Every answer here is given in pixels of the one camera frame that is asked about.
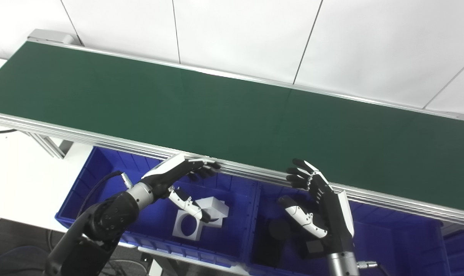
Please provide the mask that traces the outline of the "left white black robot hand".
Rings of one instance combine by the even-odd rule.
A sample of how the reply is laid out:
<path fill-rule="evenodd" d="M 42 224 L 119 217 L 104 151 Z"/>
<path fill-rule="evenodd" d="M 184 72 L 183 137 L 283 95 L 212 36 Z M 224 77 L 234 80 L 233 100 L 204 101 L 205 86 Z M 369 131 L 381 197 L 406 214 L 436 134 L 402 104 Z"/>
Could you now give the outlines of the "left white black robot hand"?
<path fill-rule="evenodd" d="M 159 199 L 170 199 L 178 208 L 194 218 L 209 223 L 211 216 L 181 188 L 174 183 L 187 176 L 190 180 L 212 177 L 221 169 L 221 164 L 209 158 L 192 158 L 177 154 L 162 161 L 148 171 L 138 182 L 148 192 L 148 200 L 141 200 L 144 209 Z"/>

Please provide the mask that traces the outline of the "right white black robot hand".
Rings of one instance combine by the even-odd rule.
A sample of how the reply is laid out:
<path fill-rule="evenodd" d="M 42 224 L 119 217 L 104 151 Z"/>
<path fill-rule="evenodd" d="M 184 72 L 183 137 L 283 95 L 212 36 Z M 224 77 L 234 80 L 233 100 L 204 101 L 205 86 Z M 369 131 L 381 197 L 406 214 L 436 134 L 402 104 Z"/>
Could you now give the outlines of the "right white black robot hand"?
<path fill-rule="evenodd" d="M 308 212 L 291 197 L 278 199 L 279 205 L 304 230 L 319 239 L 327 255 L 354 252 L 354 225 L 345 191 L 337 192 L 321 171 L 303 159 L 294 158 L 286 180 L 291 187 L 303 189 L 314 199 L 318 213 Z"/>

